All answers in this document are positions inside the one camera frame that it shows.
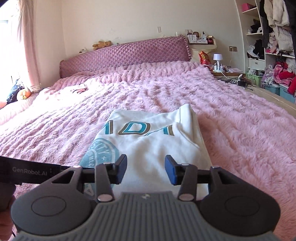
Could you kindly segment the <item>person's left hand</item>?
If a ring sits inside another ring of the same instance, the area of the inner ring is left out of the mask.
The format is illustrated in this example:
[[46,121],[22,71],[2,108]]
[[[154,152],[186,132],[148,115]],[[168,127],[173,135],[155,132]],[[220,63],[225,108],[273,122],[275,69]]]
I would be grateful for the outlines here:
[[15,190],[14,184],[1,183],[1,240],[9,240],[13,233],[11,206],[16,199]]

